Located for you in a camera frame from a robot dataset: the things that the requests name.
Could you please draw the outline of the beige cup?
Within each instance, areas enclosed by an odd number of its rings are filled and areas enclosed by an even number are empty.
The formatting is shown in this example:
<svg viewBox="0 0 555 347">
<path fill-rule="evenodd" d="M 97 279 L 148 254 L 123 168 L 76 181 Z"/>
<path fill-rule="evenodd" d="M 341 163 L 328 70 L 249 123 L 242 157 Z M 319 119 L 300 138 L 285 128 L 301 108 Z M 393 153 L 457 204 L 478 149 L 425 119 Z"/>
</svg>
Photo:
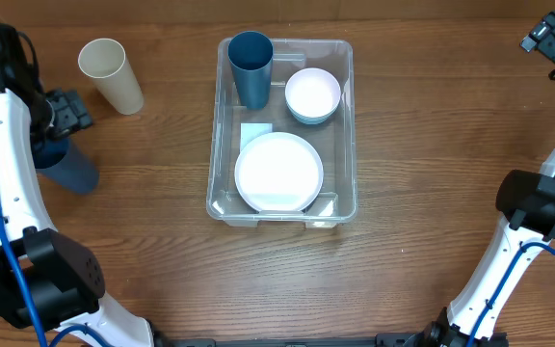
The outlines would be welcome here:
<svg viewBox="0 0 555 347">
<path fill-rule="evenodd" d="M 78 66 L 105 99 L 123 115 L 139 112 L 145 99 L 124 47 L 113 39 L 88 42 L 78 55 Z"/>
</svg>

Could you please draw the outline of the light blue bowl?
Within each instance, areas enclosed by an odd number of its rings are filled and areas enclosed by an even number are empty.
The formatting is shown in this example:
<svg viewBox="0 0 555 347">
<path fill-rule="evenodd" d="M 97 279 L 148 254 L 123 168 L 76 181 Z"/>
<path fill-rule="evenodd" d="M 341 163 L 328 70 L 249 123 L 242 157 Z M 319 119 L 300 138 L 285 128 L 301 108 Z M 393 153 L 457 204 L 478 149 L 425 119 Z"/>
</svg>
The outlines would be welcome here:
<svg viewBox="0 0 555 347">
<path fill-rule="evenodd" d="M 311 116 L 305 116 L 302 115 L 300 113 L 297 113 L 296 111 L 290 109 L 290 113 L 292 114 L 292 116 L 299 122 L 303 123 L 303 124 L 307 124 L 307 125 L 317 125 L 317 124 L 321 124 L 325 121 L 327 121 L 334 113 L 334 110 L 332 110 L 331 112 L 319 116 L 319 117 L 311 117 Z"/>
</svg>

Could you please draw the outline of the blue cup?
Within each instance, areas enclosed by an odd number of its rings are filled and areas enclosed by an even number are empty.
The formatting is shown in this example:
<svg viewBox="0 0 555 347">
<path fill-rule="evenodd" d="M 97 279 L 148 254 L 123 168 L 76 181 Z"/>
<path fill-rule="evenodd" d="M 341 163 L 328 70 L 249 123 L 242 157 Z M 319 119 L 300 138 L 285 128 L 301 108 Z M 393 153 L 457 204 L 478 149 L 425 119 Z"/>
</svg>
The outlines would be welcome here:
<svg viewBox="0 0 555 347">
<path fill-rule="evenodd" d="M 70 138 L 46 140 L 34 148 L 33 159 L 40 174 L 71 192 L 87 195 L 98 185 L 97 167 Z"/>
<path fill-rule="evenodd" d="M 249 109 L 264 108 L 270 95 L 274 57 L 271 40 L 259 32 L 241 32 L 230 41 L 227 57 L 241 104 Z"/>
</svg>

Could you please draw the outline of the pink bowl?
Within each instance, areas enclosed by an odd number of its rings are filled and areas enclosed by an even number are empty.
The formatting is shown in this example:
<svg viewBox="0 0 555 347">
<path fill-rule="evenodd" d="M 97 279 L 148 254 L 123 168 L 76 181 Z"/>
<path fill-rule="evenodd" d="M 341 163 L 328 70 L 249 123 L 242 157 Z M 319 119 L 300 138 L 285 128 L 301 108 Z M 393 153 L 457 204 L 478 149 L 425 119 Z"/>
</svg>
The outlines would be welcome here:
<svg viewBox="0 0 555 347">
<path fill-rule="evenodd" d="M 292 109 L 305 116 L 319 117 L 337 109 L 341 87 L 331 73 L 309 67 L 289 78 L 284 94 L 289 111 Z"/>
</svg>

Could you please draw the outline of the pink plate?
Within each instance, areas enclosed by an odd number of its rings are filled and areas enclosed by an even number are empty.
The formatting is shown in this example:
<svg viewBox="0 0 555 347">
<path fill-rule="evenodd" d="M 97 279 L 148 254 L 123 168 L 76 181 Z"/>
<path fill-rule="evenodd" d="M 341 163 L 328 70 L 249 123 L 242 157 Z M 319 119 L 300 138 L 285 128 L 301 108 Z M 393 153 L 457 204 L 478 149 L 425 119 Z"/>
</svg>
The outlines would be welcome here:
<svg viewBox="0 0 555 347">
<path fill-rule="evenodd" d="M 257 212 L 301 212 L 320 194 L 324 166 L 315 147 L 287 132 L 271 132 L 240 151 L 234 181 Z"/>
</svg>

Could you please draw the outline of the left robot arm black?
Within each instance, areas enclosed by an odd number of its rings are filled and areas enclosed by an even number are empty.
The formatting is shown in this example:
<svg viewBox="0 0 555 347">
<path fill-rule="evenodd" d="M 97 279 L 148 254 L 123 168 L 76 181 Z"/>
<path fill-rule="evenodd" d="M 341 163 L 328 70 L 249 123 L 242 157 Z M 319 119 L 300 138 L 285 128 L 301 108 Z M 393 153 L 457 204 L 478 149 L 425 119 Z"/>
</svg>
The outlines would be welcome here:
<svg viewBox="0 0 555 347">
<path fill-rule="evenodd" d="M 146 319 L 107 293 L 94 254 L 62 235 L 39 176 L 71 192 L 97 185 L 93 163 L 71 141 L 92 124 L 76 91 L 46 91 L 29 38 L 0 22 L 0 317 L 33 328 L 41 346 L 74 335 L 91 346 L 161 346 Z"/>
</svg>

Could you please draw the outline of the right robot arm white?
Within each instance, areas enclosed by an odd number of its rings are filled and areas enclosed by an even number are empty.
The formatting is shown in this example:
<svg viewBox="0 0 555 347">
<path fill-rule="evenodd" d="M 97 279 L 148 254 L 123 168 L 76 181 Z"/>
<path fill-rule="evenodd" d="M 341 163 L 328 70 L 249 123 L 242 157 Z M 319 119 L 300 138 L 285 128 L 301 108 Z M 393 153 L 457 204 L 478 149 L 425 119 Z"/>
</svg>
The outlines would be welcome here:
<svg viewBox="0 0 555 347">
<path fill-rule="evenodd" d="M 409 346 L 505 346 L 499 314 L 542 252 L 555 255 L 555 148 L 536 173 L 509 172 L 496 195 L 497 227 L 462 292 Z"/>
</svg>

